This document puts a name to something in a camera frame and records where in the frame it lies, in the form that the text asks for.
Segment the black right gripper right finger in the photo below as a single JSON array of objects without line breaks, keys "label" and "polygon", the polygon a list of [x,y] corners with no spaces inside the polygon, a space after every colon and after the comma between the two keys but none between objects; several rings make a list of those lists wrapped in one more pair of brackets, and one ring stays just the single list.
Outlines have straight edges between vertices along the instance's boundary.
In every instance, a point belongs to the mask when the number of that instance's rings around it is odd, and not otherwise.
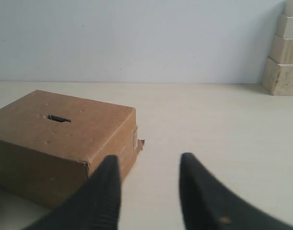
[{"label": "black right gripper right finger", "polygon": [[192,153],[180,157],[179,194],[187,230],[293,230],[229,190]]}]

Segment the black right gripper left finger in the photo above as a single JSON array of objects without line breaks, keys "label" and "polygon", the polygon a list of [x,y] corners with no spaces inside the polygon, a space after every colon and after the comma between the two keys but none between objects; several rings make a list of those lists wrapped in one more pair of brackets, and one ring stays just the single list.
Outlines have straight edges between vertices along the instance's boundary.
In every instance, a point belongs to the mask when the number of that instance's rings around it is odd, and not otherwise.
[{"label": "black right gripper left finger", "polygon": [[121,176],[117,156],[108,155],[87,182],[61,206],[26,230],[116,230]]}]

